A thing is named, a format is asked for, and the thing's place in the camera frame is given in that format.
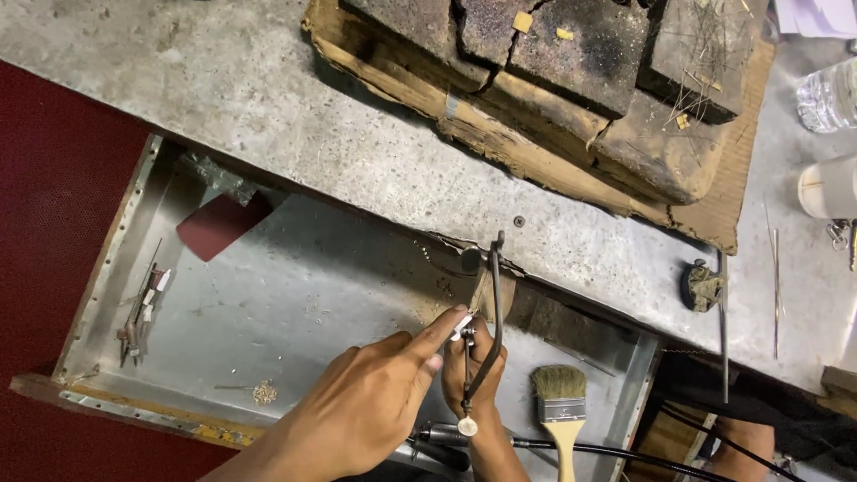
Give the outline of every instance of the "black cable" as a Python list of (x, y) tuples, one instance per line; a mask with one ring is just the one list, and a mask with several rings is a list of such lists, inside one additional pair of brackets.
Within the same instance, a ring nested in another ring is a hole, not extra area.
[(679, 408), (673, 407), (672, 405), (670, 405), (668, 403), (664, 403), (663, 405), (661, 405), (661, 412), (664, 412), (669, 417), (672, 417), (673, 419), (680, 421), (682, 424), (688, 425), (688, 426), (690, 426), (690, 427), (692, 427), (698, 431), (703, 431), (709, 435), (712, 435), (714, 437), (719, 438), (721, 442), (726, 443), (729, 447), (732, 447), (733, 449), (738, 450), (742, 454), (750, 457), (751, 459), (753, 459), (754, 461), (764, 465), (765, 467), (768, 467), (770, 470), (774, 471), (775, 473), (782, 475), (786, 479), (792, 480), (793, 482), (805, 482), (800, 477), (794, 475), (793, 473), (789, 473), (789, 472), (781, 469), (780, 467), (777, 467), (776, 465), (768, 462), (767, 460), (763, 459), (762, 457), (759, 457), (758, 455), (754, 454), (750, 450), (747, 450), (747, 449), (741, 447), (739, 444), (729, 440), (728, 438), (724, 437), (723, 435), (721, 435), (721, 434), (719, 434), (719, 433), (717, 433), (711, 429), (707, 429), (700, 424), (692, 422), (691, 420), (689, 420), (689, 419), (693, 418), (693, 416), (690, 413), (687, 413), (687, 412), (685, 412)]
[[(525, 449), (556, 450), (556, 442), (553, 440), (531, 440), (515, 437), (512, 445)], [(723, 477), (722, 475), (706, 472), (705, 470), (698, 469), (696, 467), (689, 467), (684, 464), (668, 461), (653, 455), (640, 454), (629, 450), (614, 449), (612, 447), (603, 447), (602, 445), (592, 445), (589, 443), (575, 443), (574, 451), (585, 452), (587, 454), (609, 455), (611, 457), (619, 457), (629, 461), (638, 461), (655, 467), (672, 470), (673, 472), (684, 473), (685, 475), (690, 475), (691, 477), (696, 477), (700, 480), (707, 480), (709, 482), (735, 482), (734, 480)]]

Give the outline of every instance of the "workbench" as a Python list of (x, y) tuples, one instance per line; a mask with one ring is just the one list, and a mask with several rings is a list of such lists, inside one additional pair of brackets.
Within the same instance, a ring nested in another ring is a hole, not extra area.
[[(410, 230), (486, 249), (505, 230), (504, 255), (520, 273), (618, 319), (720, 352), (716, 310), (690, 312), (678, 289), (686, 263), (702, 258), (716, 267), (716, 252), (542, 190), (445, 142), (430, 122), (320, 60), (299, 25), (305, 7), (303, 0), (12, 0), (0, 5), (0, 59)], [(730, 358), (819, 394), (825, 365), (857, 370), (857, 274), (848, 271), (847, 252), (831, 248), (827, 221), (795, 206), (794, 174), (853, 152), (857, 136), (803, 129), (794, 89), (802, 75), (846, 57), (834, 40), (779, 45), (739, 254), (728, 266)], [(523, 226), (513, 224), (516, 216)], [(769, 228), (780, 232), (779, 359)]]

